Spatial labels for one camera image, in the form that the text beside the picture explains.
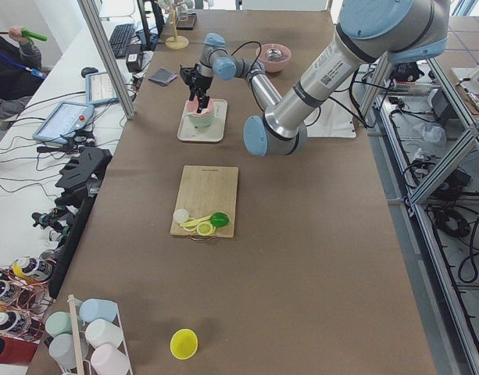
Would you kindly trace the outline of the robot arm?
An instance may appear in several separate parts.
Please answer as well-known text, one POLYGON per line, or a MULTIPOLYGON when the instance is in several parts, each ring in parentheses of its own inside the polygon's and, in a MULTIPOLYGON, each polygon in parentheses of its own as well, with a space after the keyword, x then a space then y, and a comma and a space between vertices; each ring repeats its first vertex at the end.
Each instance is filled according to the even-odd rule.
POLYGON ((391 63, 429 59, 443 53, 449 25, 447 1, 345 1, 331 43, 295 85, 280 95, 258 60, 237 58, 219 34, 209 33, 200 60, 182 67, 191 101, 203 110, 214 77, 243 78, 263 110, 244 125, 243 140, 252 155, 290 155, 306 144, 305 119, 364 63, 383 54, 391 63))
POLYGON ((251 60, 228 53, 225 39, 215 33, 206 35, 200 60, 193 67, 182 66, 180 77, 189 88, 188 101, 197 104, 197 113, 209 109, 210 97, 207 91, 214 77, 222 80, 245 80, 261 109, 275 105, 282 99, 266 76, 265 66, 258 56, 251 60))

